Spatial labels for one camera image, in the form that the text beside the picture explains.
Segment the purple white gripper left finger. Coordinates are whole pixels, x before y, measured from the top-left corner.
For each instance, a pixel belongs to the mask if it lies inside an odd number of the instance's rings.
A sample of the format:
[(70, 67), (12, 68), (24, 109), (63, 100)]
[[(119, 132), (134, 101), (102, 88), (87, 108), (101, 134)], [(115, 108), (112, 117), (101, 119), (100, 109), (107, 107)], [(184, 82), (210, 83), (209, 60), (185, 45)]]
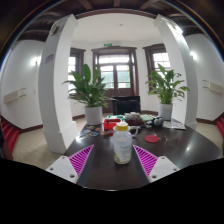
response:
[(71, 156), (61, 156), (47, 168), (47, 171), (67, 181), (76, 183), (93, 148), (94, 145), (90, 145)]

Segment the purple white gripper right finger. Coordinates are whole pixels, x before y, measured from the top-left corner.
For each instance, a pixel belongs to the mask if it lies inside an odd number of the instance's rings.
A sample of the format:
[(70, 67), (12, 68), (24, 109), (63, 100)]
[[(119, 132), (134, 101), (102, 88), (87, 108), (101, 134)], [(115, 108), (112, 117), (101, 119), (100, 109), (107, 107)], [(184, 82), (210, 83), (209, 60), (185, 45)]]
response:
[(166, 156), (157, 157), (137, 145), (134, 145), (134, 149), (150, 183), (179, 171), (179, 168)]

